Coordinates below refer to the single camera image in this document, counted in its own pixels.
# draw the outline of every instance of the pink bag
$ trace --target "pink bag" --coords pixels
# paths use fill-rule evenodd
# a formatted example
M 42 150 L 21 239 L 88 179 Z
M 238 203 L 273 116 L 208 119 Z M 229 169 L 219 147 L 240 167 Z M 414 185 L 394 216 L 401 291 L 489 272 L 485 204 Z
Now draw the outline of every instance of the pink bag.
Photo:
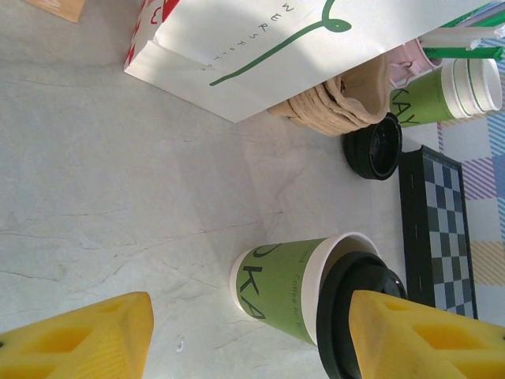
M 391 84 L 395 88 L 404 88 L 419 74 L 442 65 L 442 59 L 426 56 L 419 39 L 387 52 L 387 58 L 391 67 Z

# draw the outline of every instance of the white marble table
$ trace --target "white marble table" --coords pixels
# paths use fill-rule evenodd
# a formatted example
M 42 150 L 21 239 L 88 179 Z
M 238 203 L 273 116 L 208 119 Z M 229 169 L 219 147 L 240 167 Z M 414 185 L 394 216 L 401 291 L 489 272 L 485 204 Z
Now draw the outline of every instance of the white marble table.
M 314 348 L 235 307 L 230 267 L 362 231 L 403 278 L 397 175 L 362 180 L 339 139 L 267 113 L 232 125 L 125 75 L 137 9 L 88 0 L 71 24 L 2 0 L 0 332 L 148 291 L 147 379 L 324 378 Z

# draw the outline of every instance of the yellow plastic piece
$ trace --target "yellow plastic piece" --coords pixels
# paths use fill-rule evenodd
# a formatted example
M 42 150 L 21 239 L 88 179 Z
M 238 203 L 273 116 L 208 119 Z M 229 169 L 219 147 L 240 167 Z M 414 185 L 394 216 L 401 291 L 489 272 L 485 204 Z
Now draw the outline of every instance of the yellow plastic piece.
M 0 379 L 142 378 L 154 326 L 146 292 L 0 334 Z
M 363 379 L 504 379 L 505 328 L 371 291 L 349 324 Z

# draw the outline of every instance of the black cup lid on table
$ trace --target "black cup lid on table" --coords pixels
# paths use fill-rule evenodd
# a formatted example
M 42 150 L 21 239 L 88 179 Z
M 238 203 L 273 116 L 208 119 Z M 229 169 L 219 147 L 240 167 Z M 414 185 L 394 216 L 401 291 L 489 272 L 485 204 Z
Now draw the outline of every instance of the black cup lid on table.
M 349 330 L 350 301 L 355 290 L 406 298 L 398 276 L 374 254 L 351 252 L 335 263 L 321 289 L 316 317 L 320 358 L 331 379 L 361 379 Z
M 344 154 L 354 172 L 365 179 L 386 180 L 398 166 L 402 152 L 402 128 L 388 113 L 378 124 L 345 134 Z

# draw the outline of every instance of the stack of cup sleeves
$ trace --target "stack of cup sleeves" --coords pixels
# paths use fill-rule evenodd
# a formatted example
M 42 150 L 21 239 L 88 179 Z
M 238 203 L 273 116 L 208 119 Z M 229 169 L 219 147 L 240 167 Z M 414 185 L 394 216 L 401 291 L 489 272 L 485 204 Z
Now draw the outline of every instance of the stack of cup sleeves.
M 389 111 L 390 69 L 385 54 L 269 109 L 327 136 L 376 124 Z

